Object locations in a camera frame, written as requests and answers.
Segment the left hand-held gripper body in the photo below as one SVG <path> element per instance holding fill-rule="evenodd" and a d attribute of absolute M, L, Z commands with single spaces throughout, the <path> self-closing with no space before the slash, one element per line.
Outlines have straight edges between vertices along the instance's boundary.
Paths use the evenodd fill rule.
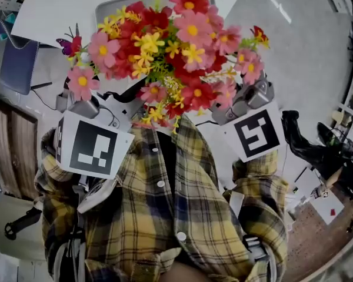
<path fill-rule="evenodd" d="M 131 125 L 132 119 L 115 117 L 98 96 L 75 102 L 55 130 L 58 166 L 81 175 L 114 178 L 134 139 Z"/>

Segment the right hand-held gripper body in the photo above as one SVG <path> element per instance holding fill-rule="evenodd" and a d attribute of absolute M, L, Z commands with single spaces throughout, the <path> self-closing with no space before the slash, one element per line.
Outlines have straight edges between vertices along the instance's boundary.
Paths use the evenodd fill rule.
<path fill-rule="evenodd" d="M 241 86 L 232 106 L 215 103 L 211 110 L 219 133 L 244 162 L 286 145 L 274 87 L 267 79 Z"/>

